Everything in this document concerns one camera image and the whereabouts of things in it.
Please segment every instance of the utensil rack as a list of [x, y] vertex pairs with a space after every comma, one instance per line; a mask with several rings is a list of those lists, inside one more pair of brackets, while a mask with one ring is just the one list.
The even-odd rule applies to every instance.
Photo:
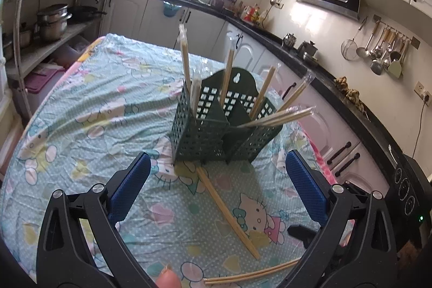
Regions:
[[[383, 24], [384, 26], [387, 26], [387, 28], [389, 28], [391, 31], [396, 32], [396, 33], [400, 33], [402, 36], [404, 36], [405, 38], [409, 38], [409, 36], [403, 34], [401, 31], [399, 31], [398, 29], [394, 28], [393, 26], [389, 25], [388, 23], [385, 23], [384, 21], [381, 20], [381, 16], [378, 16], [377, 14], [374, 14], [373, 17], [373, 21], [379, 21], [381, 24]], [[416, 38], [416, 37], [412, 37], [410, 39], [410, 44], [415, 48], [418, 49], [420, 47], [420, 41]]]
[[[202, 81], [197, 114], [192, 116], [189, 93], [184, 84], [171, 129], [172, 155], [175, 161], [252, 162], [259, 152], [282, 130], [277, 127], [237, 127], [250, 122], [249, 112], [258, 91], [253, 76], [233, 67], [223, 107], [217, 99], [224, 70]], [[257, 119], [276, 112], [265, 98]]]
[[[14, 23], [13, 23], [13, 52], [14, 52], [14, 63], [15, 63], [15, 69], [13, 70], [14, 74], [11, 76], [9, 75], [9, 78], [14, 79], [16, 81], [18, 81], [18, 85], [22, 94], [22, 98], [24, 100], [24, 105], [25, 105], [25, 109], [27, 110], [27, 114], [28, 116], [31, 118], [32, 117], [32, 111], [30, 110], [30, 104], [29, 104], [29, 99], [27, 97], [27, 91], [25, 90], [25, 85], [24, 85], [24, 78], [26, 77], [26, 75], [28, 75], [28, 66], [29, 65], [22, 65], [21, 62], [21, 49], [19, 47], [19, 27], [21, 24], [21, 8], [22, 8], [22, 1], [23, 0], [15, 0], [15, 18], [14, 18]], [[102, 9], [105, 8], [107, 3], [107, 0], [104, 0], [103, 3], [103, 7]], [[86, 24], [86, 25], [82, 25], [77, 27], [77, 29], [81, 30], [81, 32], [83, 30], [85, 30], [90, 24]], [[58, 47], [62, 44], [65, 43], [64, 37], [62, 39], [59, 39], [59, 41], [56, 41], [54, 43], [54, 46], [56, 46], [56, 44], [59, 44]], [[36, 66], [38, 65], [44, 58], [46, 58], [49, 54], [45, 55], [46, 53], [49, 52], [49, 50], [51, 50], [53, 48], [53, 43], [49, 43], [47, 46], [47, 51], [44, 52], [42, 55], [38, 55], [35, 58], [37, 58], [38, 62], [35, 63], [31, 63], [30, 66]]]

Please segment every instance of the lid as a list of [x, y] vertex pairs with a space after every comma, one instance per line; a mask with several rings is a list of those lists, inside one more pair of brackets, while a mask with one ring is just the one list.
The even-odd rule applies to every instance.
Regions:
[[42, 9], [36, 15], [53, 15], [66, 8], [68, 8], [67, 4], [54, 4], [49, 6], [48, 8]]
[[64, 71], [64, 68], [59, 66], [58, 69], [51, 69], [38, 65], [24, 79], [25, 88], [31, 94], [38, 94], [48, 81], [58, 72]]

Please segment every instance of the plastic container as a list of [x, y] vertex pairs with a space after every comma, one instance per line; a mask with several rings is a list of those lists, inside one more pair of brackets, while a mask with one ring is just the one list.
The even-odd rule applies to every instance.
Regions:
[[57, 48], [51, 54], [51, 58], [57, 65], [63, 66], [67, 70], [79, 59], [89, 44], [83, 37], [76, 36], [68, 43]]
[[14, 154], [16, 145], [22, 136], [24, 129], [22, 127], [21, 117], [18, 114], [14, 115], [12, 121], [12, 127], [0, 147], [0, 179], [3, 181], [3, 177], [6, 175], [7, 167], [9, 166], [10, 159]]
[[[58, 80], [63, 76], [64, 67], [53, 64], [39, 64], [24, 79], [30, 110], [34, 113]], [[13, 97], [21, 115], [28, 117], [20, 89], [13, 88]]]

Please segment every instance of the shelf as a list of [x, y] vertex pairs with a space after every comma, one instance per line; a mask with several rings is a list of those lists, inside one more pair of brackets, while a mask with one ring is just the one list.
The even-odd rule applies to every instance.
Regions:
[[[21, 50], [21, 75], [22, 78], [26, 77], [38, 64], [42, 62], [58, 47], [65, 44], [69, 39], [83, 32], [86, 28], [96, 23], [100, 19], [87, 21], [83, 23], [68, 24], [66, 32], [56, 42], [44, 43], [40, 39], [35, 39], [33, 44]], [[9, 60], [6, 65], [7, 77], [12, 80], [18, 80], [18, 70], [15, 67], [15, 61]]]

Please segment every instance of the cabinet handle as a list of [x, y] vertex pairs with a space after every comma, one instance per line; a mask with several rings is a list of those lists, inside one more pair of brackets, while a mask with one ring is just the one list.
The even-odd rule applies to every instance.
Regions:
[[239, 36], [237, 39], [237, 43], [235, 44], [235, 48], [238, 49], [238, 42], [240, 41], [240, 39], [243, 38], [243, 35]]
[[340, 168], [339, 171], [336, 171], [336, 172], [334, 173], [334, 176], [335, 176], [335, 177], [339, 177], [340, 174], [341, 174], [343, 171], [345, 171], [345, 170], [349, 167], [349, 165], [351, 165], [351, 164], [352, 164], [355, 160], [357, 160], [357, 159], [360, 159], [360, 153], [356, 153], [356, 154], [354, 155], [354, 157], [353, 157], [350, 161], [348, 161], [345, 165], [343, 165], [343, 166]]
[[342, 148], [340, 148], [334, 155], [327, 160], [327, 165], [331, 165], [334, 159], [336, 159], [341, 153], [345, 150], [351, 147], [351, 142], [347, 142]]
[[187, 23], [189, 21], [190, 17], [191, 17], [191, 11], [189, 11], [189, 15], [187, 16], [187, 19], [186, 19], [185, 23]]
[[186, 12], [186, 9], [183, 9], [183, 12], [182, 12], [182, 14], [181, 14], [181, 17], [180, 17], [180, 20], [179, 20], [179, 22], [181, 22], [182, 20], [183, 20], [183, 16], [184, 16], [184, 13]]
[[282, 100], [285, 99], [286, 95], [288, 94], [288, 92], [290, 91], [291, 88], [294, 88], [295, 86], [297, 86], [297, 83], [294, 82], [291, 86], [288, 87], [288, 89], [285, 91], [285, 93], [282, 96]]

